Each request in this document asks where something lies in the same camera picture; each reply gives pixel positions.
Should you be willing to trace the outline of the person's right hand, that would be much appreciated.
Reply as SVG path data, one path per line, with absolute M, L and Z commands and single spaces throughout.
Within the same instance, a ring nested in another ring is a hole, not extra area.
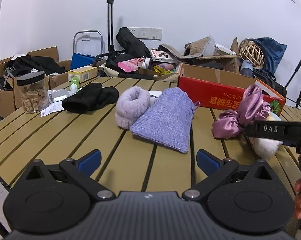
M 301 220 L 301 178 L 296 181 L 294 190 L 297 193 L 294 199 L 294 217 Z

